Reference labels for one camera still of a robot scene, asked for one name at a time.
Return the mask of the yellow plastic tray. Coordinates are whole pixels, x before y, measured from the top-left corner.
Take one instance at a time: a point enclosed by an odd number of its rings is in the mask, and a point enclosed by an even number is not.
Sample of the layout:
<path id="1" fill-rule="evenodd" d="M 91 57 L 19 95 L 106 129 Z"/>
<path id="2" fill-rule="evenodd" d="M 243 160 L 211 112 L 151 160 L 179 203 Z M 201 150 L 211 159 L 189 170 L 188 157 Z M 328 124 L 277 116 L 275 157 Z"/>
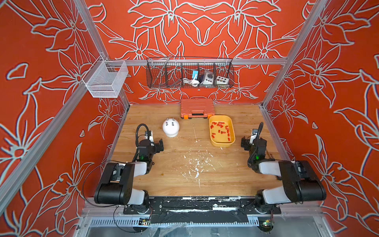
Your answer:
<path id="1" fill-rule="evenodd" d="M 232 119 L 226 115 L 213 115 L 209 118 L 210 140 L 215 147 L 230 147 L 235 142 Z"/>

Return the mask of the white dome with screws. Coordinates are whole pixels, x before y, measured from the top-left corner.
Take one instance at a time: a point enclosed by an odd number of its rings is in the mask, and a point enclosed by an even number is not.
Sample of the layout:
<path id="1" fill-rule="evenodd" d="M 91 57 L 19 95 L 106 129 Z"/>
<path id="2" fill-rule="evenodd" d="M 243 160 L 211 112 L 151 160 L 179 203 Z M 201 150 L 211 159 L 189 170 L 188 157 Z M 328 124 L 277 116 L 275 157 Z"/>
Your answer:
<path id="1" fill-rule="evenodd" d="M 167 118 L 162 125 L 163 132 L 167 137 L 173 138 L 179 134 L 180 125 L 174 118 Z"/>

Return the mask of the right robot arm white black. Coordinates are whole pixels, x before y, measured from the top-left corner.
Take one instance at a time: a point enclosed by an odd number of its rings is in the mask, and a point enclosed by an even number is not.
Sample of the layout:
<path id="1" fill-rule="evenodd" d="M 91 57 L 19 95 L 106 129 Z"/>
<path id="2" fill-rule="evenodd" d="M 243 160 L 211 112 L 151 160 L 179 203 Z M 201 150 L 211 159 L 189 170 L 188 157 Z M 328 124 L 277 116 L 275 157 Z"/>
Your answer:
<path id="1" fill-rule="evenodd" d="M 259 213 L 267 213 L 278 204 L 323 201 L 327 192 L 308 161 L 283 161 L 266 158 L 266 140 L 256 137 L 241 139 L 241 147 L 249 152 L 247 165 L 255 173 L 277 177 L 282 185 L 259 190 L 249 204 Z"/>

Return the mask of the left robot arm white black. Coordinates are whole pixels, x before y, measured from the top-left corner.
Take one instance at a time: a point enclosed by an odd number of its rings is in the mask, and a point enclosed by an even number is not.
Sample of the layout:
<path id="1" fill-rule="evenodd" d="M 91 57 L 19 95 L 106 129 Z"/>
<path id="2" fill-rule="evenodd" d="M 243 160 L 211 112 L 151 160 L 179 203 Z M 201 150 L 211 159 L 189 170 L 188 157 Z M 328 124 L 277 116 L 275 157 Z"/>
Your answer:
<path id="1" fill-rule="evenodd" d="M 105 166 L 94 193 L 96 204 L 139 205 L 149 208 L 149 194 L 133 188 L 135 177 L 149 174 L 153 167 L 153 156 L 164 151 L 163 140 L 157 143 L 149 139 L 138 145 L 138 159 L 131 163 L 111 162 Z"/>

